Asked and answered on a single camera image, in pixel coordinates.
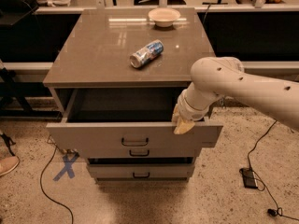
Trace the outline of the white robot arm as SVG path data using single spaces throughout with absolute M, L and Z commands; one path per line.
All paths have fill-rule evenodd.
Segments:
M 234 57 L 206 57 L 192 65 L 191 84 L 178 97 L 174 133 L 188 132 L 224 96 L 299 131 L 299 83 L 247 74 Z

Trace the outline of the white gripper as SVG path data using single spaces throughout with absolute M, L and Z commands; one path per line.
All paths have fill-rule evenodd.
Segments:
M 190 106 L 187 103 L 186 94 L 186 90 L 181 93 L 173 110 L 172 121 L 176 124 L 174 134 L 187 133 L 194 127 L 195 121 L 200 120 L 208 111 L 208 107 L 196 109 Z

